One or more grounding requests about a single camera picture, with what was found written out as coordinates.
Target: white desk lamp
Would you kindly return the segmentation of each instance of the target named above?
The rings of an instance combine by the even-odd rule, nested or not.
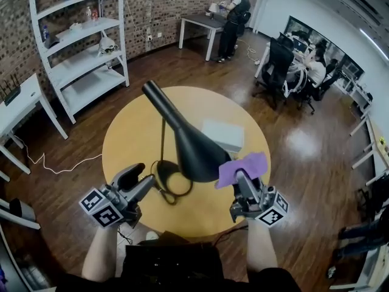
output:
[[[211,6],[208,9],[211,12],[211,19],[215,16],[215,13],[219,13],[219,6],[217,3],[211,3]]]

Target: ceiling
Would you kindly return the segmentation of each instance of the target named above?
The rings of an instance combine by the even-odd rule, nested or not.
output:
[[[389,0],[319,0],[362,28],[389,57]]]

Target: wooden floor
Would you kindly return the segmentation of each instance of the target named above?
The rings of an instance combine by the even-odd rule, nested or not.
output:
[[[258,52],[251,56],[260,58],[266,39],[251,32],[244,39]],[[325,271],[336,234],[342,226],[360,221],[355,191],[373,175],[371,161],[351,170],[368,144],[367,133],[361,129],[350,138],[349,132],[359,119],[352,113],[355,110],[349,109],[350,100],[336,88],[331,88],[321,102],[314,102],[313,116],[309,109],[298,111],[293,100],[287,105],[280,103],[274,111],[263,97],[251,97],[256,66],[248,59],[246,46],[239,43],[233,61],[207,63],[206,41],[187,41],[185,49],[173,46],[131,62],[130,87],[114,89],[77,114],[75,125],[54,103],[69,133],[66,141],[42,112],[16,134],[28,145],[33,159],[45,152],[47,166],[69,169],[102,152],[109,124],[127,103],[141,95],[140,88],[149,79],[162,87],[197,86],[225,95],[246,109],[261,127],[272,159],[270,182],[291,204],[286,222],[271,230],[278,263],[291,272],[303,291],[327,291],[332,282],[325,279]],[[10,150],[23,159],[25,153],[14,144]],[[40,162],[29,165],[32,172],[26,175],[0,157],[0,169],[11,177],[2,189],[3,198],[20,198],[31,204],[42,227],[39,242],[36,232],[2,223],[10,246],[17,256],[27,256],[28,261],[45,268],[49,277],[55,277],[55,267],[80,274],[95,226],[78,200],[92,186],[104,182],[101,158],[60,175],[43,169]],[[238,231],[219,245],[228,278],[246,279],[246,237],[246,231]],[[346,279],[354,279],[356,273],[351,266]]]

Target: lamp shade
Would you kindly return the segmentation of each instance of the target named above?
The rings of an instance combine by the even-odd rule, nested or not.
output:
[[[217,5],[217,3],[211,3],[211,6],[209,7],[208,11],[213,13],[219,13],[219,6]]]
[[[142,91],[174,131],[180,172],[195,182],[218,179],[219,166],[231,160],[229,154],[187,122],[155,82],[145,83]]]

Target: black vest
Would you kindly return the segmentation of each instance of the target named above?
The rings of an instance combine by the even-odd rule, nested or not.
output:
[[[242,0],[227,16],[227,19],[235,24],[238,23],[238,17],[243,12],[249,11],[251,4],[249,0]]]

